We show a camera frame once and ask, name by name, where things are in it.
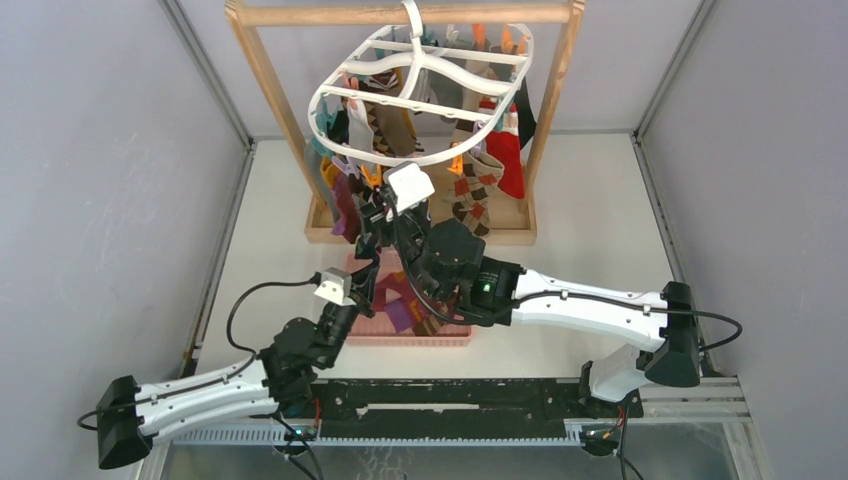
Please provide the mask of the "pink perforated plastic basket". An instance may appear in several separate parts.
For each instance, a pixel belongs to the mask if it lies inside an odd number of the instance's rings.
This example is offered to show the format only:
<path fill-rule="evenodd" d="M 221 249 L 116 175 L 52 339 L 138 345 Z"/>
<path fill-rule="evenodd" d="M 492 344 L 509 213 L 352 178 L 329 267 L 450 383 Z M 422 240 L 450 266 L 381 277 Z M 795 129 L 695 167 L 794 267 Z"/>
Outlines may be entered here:
<path fill-rule="evenodd" d="M 380 254 L 374 315 L 361 315 L 347 341 L 361 346 L 464 347 L 473 328 L 443 323 L 416 299 L 393 250 Z"/>

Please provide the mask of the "maroon purple striped sock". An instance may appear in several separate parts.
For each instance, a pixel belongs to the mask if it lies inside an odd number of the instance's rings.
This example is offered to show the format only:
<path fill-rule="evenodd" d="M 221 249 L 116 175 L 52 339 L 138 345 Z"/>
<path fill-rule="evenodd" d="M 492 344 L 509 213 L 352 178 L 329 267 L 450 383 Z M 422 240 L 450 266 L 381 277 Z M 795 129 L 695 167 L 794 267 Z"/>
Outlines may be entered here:
<path fill-rule="evenodd" d="M 387 315 L 395 333 L 411 331 L 413 334 L 415 321 L 429 314 L 402 271 L 389 273 L 377 282 L 373 308 Z"/>

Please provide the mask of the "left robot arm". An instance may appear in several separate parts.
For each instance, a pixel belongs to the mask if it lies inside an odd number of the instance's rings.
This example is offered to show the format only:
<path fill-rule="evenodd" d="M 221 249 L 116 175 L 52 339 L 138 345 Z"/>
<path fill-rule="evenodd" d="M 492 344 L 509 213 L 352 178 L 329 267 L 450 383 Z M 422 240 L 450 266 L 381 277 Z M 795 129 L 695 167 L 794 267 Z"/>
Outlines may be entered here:
<path fill-rule="evenodd" d="M 260 350 L 237 343 L 232 331 L 244 301 L 275 284 L 254 285 L 236 300 L 225 327 L 230 346 L 246 353 L 245 359 L 160 383 L 140 384 L 131 375 L 113 380 L 94 409 L 76 421 L 96 433 L 100 469 L 136 463 L 160 444 L 227 420 L 305 414 L 318 371 L 335 366 L 357 318 L 372 314 L 378 271 L 372 262 L 352 273 L 328 268 L 299 281 L 325 302 L 318 321 L 293 318 Z"/>

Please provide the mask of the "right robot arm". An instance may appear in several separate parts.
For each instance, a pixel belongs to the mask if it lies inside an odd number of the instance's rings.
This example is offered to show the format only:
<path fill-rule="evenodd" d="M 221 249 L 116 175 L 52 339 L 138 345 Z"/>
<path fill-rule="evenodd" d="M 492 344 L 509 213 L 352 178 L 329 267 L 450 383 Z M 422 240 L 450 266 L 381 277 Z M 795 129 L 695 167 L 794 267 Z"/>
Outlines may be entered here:
<path fill-rule="evenodd" d="M 357 254 L 386 248 L 399 257 L 408 313 L 456 326 L 544 325 L 610 336 L 623 346 L 588 361 L 581 371 L 579 406 L 605 415 L 649 383 L 678 388 L 700 384 L 697 312 L 691 289 L 671 281 L 660 291 L 624 292 L 556 279 L 489 257 L 485 241 L 455 219 L 430 221 L 426 200 L 403 207 L 390 189 L 358 209 Z"/>

